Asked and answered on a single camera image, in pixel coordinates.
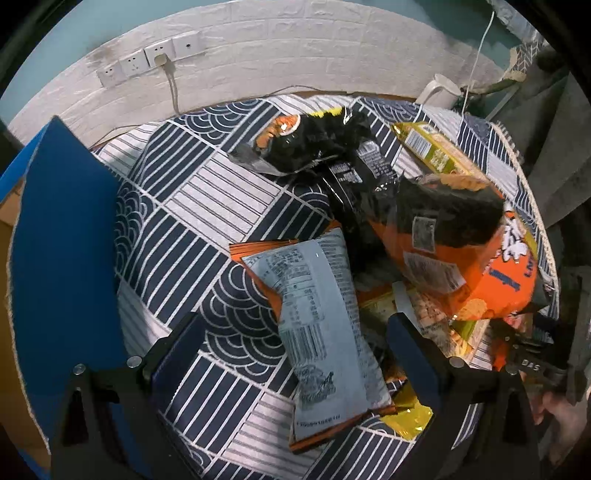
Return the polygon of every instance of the mug handle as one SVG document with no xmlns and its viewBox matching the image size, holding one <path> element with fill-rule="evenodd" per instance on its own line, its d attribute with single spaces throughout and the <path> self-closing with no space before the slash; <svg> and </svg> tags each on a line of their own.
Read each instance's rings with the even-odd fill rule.
<svg viewBox="0 0 591 480">
<path fill-rule="evenodd" d="M 421 92 L 421 95 L 417 97 L 414 103 L 425 103 L 429 100 L 429 97 L 439 91 L 443 86 L 437 80 L 431 80 L 425 89 Z"/>
</svg>

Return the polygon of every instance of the screw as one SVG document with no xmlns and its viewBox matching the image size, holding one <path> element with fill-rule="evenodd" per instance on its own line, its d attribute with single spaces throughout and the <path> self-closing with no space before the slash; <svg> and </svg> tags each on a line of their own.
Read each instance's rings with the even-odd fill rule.
<svg viewBox="0 0 591 480">
<path fill-rule="evenodd" d="M 517 370 L 515 365 L 505 365 L 505 372 L 507 372 L 509 375 L 517 375 L 519 370 Z"/>
<path fill-rule="evenodd" d="M 74 372 L 74 375 L 82 375 L 85 370 L 86 366 L 84 364 L 78 364 L 74 366 L 72 372 Z"/>
<path fill-rule="evenodd" d="M 142 358 L 139 355 L 130 356 L 127 359 L 127 366 L 129 368 L 139 367 L 142 362 Z"/>
<path fill-rule="evenodd" d="M 451 356 L 449 359 L 449 364 L 453 368 L 462 368 L 464 365 L 466 365 L 465 361 L 458 356 Z"/>
</svg>

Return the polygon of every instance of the blue cardboard flap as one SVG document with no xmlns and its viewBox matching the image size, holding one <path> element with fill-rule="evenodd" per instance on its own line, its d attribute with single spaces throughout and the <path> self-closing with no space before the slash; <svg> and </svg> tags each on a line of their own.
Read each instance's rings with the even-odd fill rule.
<svg viewBox="0 0 591 480">
<path fill-rule="evenodd" d="M 25 392 L 51 438 L 74 365 L 125 363 L 113 270 L 118 184 L 58 117 L 31 143 L 21 152 L 30 159 L 9 258 L 9 309 Z"/>
</svg>

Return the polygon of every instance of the wall socket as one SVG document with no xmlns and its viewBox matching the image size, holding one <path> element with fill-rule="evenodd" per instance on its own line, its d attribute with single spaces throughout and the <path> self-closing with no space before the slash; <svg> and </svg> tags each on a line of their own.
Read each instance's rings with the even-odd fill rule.
<svg viewBox="0 0 591 480">
<path fill-rule="evenodd" d="M 143 49 L 136 50 L 130 55 L 120 59 L 121 69 L 126 77 L 132 77 L 139 75 L 140 73 L 147 72 L 150 69 L 148 60 Z"/>
<path fill-rule="evenodd" d="M 162 55 L 163 53 L 165 53 L 166 55 L 168 55 L 169 60 L 174 60 L 176 58 L 176 55 L 174 54 L 174 45 L 172 38 L 167 38 L 166 40 L 161 40 L 159 42 L 152 43 L 148 47 L 144 48 L 144 52 L 146 53 L 148 64 L 150 64 L 150 67 L 152 68 L 157 66 L 154 59 L 158 55 Z"/>
<path fill-rule="evenodd" d="M 187 32 L 173 37 L 176 59 L 183 59 L 205 51 L 205 41 L 201 32 Z"/>
<path fill-rule="evenodd" d="M 101 69 L 96 71 L 96 74 L 105 88 L 109 88 L 112 86 L 117 85 L 118 83 L 124 82 L 127 80 L 125 73 L 123 72 L 123 68 L 119 60 L 115 63 L 107 65 Z"/>
</svg>

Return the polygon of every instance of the tablecloth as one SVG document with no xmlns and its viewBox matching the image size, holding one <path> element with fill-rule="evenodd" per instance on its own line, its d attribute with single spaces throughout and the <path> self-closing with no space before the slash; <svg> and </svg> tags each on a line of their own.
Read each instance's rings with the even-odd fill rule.
<svg viewBox="0 0 591 480">
<path fill-rule="evenodd" d="M 399 175 L 420 171 L 392 122 L 427 121 L 456 142 L 530 228 L 540 270 L 554 289 L 548 312 L 557 316 L 556 269 L 535 201 L 507 135 L 484 120 L 397 100 L 279 95 L 142 125 L 95 151 L 121 181 L 115 242 L 121 325 L 130 355 L 144 355 L 187 312 L 206 326 L 199 351 L 183 346 L 193 348 L 191 363 L 158 405 L 204 478 L 387 479 L 414 445 L 371 418 L 326 445 L 290 453 L 297 380 L 266 298 L 229 258 L 235 242 L 314 238 L 332 216 L 319 186 L 251 173 L 227 153 L 275 116 L 341 105 L 367 113 L 382 155 Z M 488 343 L 486 336 L 473 367 L 491 368 Z M 455 446 L 473 432 L 479 413 L 470 406 Z"/>
</svg>

